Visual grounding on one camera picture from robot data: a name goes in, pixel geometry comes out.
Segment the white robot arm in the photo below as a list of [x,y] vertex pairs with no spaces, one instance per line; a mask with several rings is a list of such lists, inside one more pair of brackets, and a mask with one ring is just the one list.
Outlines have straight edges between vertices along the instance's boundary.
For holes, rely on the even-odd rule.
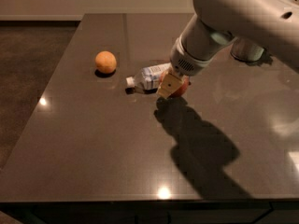
[[299,7],[288,0],[193,0],[195,14],[171,50],[158,94],[168,98],[235,38],[247,38],[294,68],[299,64]]

